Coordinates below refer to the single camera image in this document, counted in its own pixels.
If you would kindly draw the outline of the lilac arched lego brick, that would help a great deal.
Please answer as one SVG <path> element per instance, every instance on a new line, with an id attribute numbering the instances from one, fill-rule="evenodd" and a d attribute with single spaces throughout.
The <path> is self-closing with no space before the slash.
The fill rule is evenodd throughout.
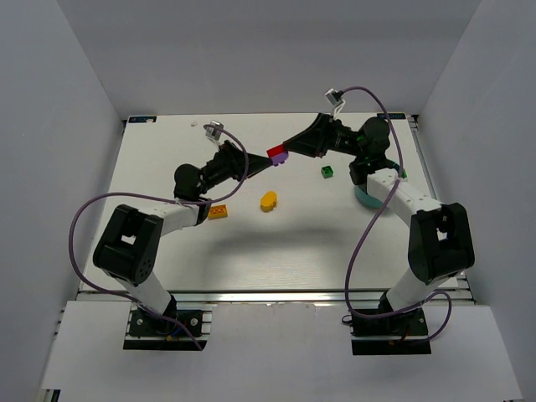
<path id="1" fill-rule="evenodd" d="M 277 167 L 277 166 L 285 163 L 286 160 L 288 159 L 288 157 L 289 157 L 288 152 L 278 153 L 278 154 L 274 155 L 273 157 L 271 157 L 272 165 L 274 167 Z"/>

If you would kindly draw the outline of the long red lego brick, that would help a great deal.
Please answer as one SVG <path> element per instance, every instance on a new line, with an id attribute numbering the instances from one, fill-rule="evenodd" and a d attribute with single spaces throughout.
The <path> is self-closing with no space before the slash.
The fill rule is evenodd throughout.
<path id="1" fill-rule="evenodd" d="M 285 152 L 285 147 L 283 144 L 280 144 L 278 146 L 275 146 L 273 148 L 270 148 L 266 151 L 268 157 L 275 157 L 276 155 L 279 155 L 283 152 Z"/>

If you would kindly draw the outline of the green lego with heart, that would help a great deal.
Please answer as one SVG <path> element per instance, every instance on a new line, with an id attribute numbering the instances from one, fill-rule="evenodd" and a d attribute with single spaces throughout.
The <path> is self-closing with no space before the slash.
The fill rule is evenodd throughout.
<path id="1" fill-rule="evenodd" d="M 331 178 L 333 176 L 333 170 L 330 166 L 321 168 L 321 174 L 324 178 Z"/>

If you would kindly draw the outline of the yellow oval lego brick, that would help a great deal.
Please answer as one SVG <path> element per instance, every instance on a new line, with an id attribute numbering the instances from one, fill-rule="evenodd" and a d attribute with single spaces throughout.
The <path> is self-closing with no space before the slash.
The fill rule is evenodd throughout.
<path id="1" fill-rule="evenodd" d="M 272 211 L 277 205 L 277 194 L 274 191 L 268 191 L 260 199 L 260 209 L 263 212 Z"/>

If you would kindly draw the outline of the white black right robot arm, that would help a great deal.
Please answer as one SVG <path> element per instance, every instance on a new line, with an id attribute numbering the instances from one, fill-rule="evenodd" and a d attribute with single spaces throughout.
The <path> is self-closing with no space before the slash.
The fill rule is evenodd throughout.
<path id="1" fill-rule="evenodd" d="M 466 209 L 459 203 L 444 204 L 412 186 L 403 163 L 386 156 L 396 142 L 392 124 L 382 116 L 370 117 L 354 131 L 320 114 L 283 143 L 286 151 L 307 157 L 324 157 L 329 151 L 353 156 L 349 174 L 355 188 L 379 201 L 380 213 L 389 209 L 409 228 L 409 267 L 381 297 L 381 317 L 422 306 L 440 284 L 475 262 Z"/>

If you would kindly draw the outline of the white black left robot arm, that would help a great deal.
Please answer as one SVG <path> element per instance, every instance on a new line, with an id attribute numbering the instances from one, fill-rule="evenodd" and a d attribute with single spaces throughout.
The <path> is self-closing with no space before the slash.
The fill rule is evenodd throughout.
<path id="1" fill-rule="evenodd" d="M 120 283 L 136 303 L 169 323 L 176 301 L 153 270 L 160 239 L 202 224 L 212 202 L 204 195 L 228 179 L 240 181 L 271 167 L 268 157 L 243 153 L 225 141 L 203 167 L 180 165 L 174 173 L 174 200 L 152 208 L 117 206 L 93 254 L 93 264 Z"/>

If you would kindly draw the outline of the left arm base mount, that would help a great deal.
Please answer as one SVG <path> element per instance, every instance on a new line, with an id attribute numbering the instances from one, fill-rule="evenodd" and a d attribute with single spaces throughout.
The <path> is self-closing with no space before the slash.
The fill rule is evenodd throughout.
<path id="1" fill-rule="evenodd" d="M 196 346 L 192 338 L 178 324 L 158 320 L 136 308 L 131 310 L 128 317 L 123 349 L 173 352 L 203 350 L 209 339 L 212 312 L 179 309 L 176 320 L 189 330 L 201 348 Z"/>

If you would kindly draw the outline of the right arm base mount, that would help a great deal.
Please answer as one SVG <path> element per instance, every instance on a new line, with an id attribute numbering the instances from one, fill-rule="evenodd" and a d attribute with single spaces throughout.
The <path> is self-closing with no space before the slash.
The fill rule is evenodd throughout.
<path id="1" fill-rule="evenodd" d="M 430 355 L 428 327 L 422 309 L 393 317 L 364 319 L 347 314 L 354 356 Z"/>

